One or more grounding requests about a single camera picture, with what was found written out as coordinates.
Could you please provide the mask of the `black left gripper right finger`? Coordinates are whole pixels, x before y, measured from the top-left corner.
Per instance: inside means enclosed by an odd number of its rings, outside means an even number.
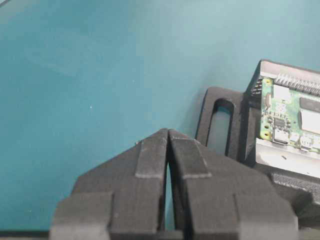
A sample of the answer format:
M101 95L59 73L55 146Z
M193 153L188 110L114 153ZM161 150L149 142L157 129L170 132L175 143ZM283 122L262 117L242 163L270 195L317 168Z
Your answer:
M297 240L298 219L262 173L169 131L185 211L194 240Z

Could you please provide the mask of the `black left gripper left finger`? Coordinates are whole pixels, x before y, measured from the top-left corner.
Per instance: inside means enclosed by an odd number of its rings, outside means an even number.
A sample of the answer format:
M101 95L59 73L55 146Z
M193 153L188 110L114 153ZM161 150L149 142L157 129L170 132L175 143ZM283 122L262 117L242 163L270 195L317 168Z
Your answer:
M154 240L163 227L167 130L79 176L54 213L52 240Z

